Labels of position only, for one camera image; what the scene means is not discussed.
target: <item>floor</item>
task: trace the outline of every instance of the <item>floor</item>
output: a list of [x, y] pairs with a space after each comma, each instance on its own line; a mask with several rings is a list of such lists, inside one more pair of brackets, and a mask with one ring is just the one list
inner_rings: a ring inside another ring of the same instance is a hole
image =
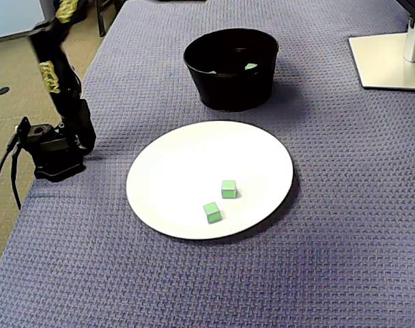
[[[114, 17], [115, 9], [111, 6], [104, 13], [107, 29]], [[103, 38], [98, 35], [95, 7], [89, 4], [87, 18], [71, 28], [70, 35], [63, 44], [71, 64], [81, 78], [102, 41]], [[0, 88], [4, 86], [10, 87], [10, 91], [0, 96], [0, 160], [15, 125], [23, 116], [26, 115], [32, 124], [55, 125], [60, 121], [42, 82], [33, 49], [26, 38], [0, 42]], [[10, 164], [8, 157], [0, 178], [0, 257], [18, 216], [10, 183]], [[33, 170], [31, 157], [21, 152], [16, 179], [21, 201], [25, 199], [33, 182]]]

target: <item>white plate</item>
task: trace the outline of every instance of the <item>white plate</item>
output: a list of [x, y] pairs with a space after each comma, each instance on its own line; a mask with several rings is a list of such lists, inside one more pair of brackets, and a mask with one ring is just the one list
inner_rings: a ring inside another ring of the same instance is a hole
[[[229, 236], [264, 220], [291, 188], [293, 165], [284, 145], [244, 123], [183, 126], [146, 147], [127, 177], [136, 215], [153, 229], [185, 239]], [[235, 180], [240, 197], [221, 197]], [[203, 205], [216, 202], [223, 220], [209, 224]]]

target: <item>green block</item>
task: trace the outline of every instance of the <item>green block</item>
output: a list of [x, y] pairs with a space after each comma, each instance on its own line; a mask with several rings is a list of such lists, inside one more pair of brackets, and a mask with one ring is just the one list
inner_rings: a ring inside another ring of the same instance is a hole
[[207, 222], [214, 223], [214, 222], [218, 222], [222, 219], [220, 209], [215, 204], [215, 202], [209, 203], [209, 204], [203, 206], [203, 208], [204, 208], [205, 213], [207, 215]]
[[257, 64], [247, 64], [247, 66], [245, 67], [245, 70], [251, 70], [252, 68], [255, 68], [257, 66]]
[[234, 180], [224, 180], [221, 185], [221, 195], [223, 198], [236, 198], [236, 182]]

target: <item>yellow label on robot arm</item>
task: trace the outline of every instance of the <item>yellow label on robot arm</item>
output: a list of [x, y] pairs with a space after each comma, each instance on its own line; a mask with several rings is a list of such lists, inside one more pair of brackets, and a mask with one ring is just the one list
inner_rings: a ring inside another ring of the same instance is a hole
[[55, 94], [60, 93], [59, 78], [55, 73], [53, 63], [51, 61], [44, 61], [39, 63], [39, 67], [48, 92], [53, 92]]
[[56, 18], [64, 24], [70, 21], [73, 13], [77, 10], [77, 3], [80, 0], [63, 0], [56, 11]]

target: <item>table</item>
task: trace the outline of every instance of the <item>table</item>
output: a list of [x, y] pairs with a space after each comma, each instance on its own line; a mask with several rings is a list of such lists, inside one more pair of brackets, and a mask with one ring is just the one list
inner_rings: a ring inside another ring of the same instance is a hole
[[[0, 264], [0, 327], [415, 327], [415, 92], [362, 89], [347, 41], [406, 23], [389, 0], [126, 2], [84, 80], [96, 148], [82, 174], [34, 182]], [[228, 27], [281, 48], [271, 99], [243, 113], [204, 107], [182, 59]], [[137, 154], [222, 119], [285, 144], [285, 203], [219, 241], [140, 222]]]

